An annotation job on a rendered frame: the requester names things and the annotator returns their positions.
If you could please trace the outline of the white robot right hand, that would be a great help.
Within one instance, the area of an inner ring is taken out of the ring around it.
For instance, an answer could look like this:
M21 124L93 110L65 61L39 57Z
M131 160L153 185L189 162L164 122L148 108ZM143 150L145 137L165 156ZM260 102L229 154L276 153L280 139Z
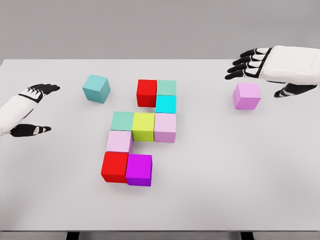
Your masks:
M284 84L275 98L304 94L320 85L320 49L276 45L240 54L227 70L226 80L249 77Z

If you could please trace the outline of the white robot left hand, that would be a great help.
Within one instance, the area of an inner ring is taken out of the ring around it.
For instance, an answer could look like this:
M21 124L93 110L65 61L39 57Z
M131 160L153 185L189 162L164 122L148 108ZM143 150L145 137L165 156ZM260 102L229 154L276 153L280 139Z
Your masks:
M0 107L0 137L10 134L13 137L33 137L52 130L49 126L21 123L41 102L60 87L56 84L35 84L12 96Z

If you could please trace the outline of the pale pink cube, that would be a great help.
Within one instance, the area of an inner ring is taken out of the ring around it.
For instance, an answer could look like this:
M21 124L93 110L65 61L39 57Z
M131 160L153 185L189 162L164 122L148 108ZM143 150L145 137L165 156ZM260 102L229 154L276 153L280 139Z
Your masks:
M154 141L174 143L176 140L177 115L175 113L156 113L154 122Z
M131 153L133 136L131 131L111 130L108 134L106 152Z
M261 100L257 83L238 82L233 92L233 104L237 110L254 110Z

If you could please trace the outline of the teal blue cube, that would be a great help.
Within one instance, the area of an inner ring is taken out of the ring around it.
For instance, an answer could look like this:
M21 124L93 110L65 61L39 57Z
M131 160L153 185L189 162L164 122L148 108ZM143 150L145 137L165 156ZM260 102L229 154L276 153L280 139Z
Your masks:
M104 104L111 92L107 77L90 74L82 86L87 100Z

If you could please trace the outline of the mint green cube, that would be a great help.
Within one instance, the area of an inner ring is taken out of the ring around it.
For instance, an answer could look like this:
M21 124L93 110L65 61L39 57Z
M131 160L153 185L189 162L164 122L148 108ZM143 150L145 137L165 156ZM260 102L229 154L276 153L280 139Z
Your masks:
M110 129L112 131L132 131L134 112L115 111Z
M158 80L157 92L159 96L176 96L177 82L175 80Z

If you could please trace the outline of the red cube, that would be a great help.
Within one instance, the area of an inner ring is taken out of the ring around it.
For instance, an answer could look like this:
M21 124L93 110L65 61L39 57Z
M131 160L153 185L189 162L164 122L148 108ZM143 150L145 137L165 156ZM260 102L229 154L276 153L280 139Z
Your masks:
M157 80L139 79L137 83L136 99L139 107L156 107Z
M101 176L105 182L128 183L126 179L128 157L127 152L105 152L101 168Z

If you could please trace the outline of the yellow green cube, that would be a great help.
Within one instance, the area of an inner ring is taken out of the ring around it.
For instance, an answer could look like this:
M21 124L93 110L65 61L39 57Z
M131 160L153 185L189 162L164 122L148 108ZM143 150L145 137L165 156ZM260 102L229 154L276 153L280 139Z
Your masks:
M155 114L135 112L132 124L134 141L153 142L155 129Z

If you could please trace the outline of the cyan cube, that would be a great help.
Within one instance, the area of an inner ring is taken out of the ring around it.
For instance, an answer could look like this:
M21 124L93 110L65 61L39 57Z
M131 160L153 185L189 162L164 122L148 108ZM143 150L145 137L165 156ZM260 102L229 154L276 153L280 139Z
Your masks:
M157 95L156 96L156 113L176 113L177 98L173 95Z

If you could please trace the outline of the magenta purple cube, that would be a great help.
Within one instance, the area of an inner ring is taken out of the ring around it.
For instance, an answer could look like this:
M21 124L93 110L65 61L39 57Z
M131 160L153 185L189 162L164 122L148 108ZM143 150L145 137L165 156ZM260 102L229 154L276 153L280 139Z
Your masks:
M130 186L150 187L152 183L153 159L148 154L128 155L125 178Z

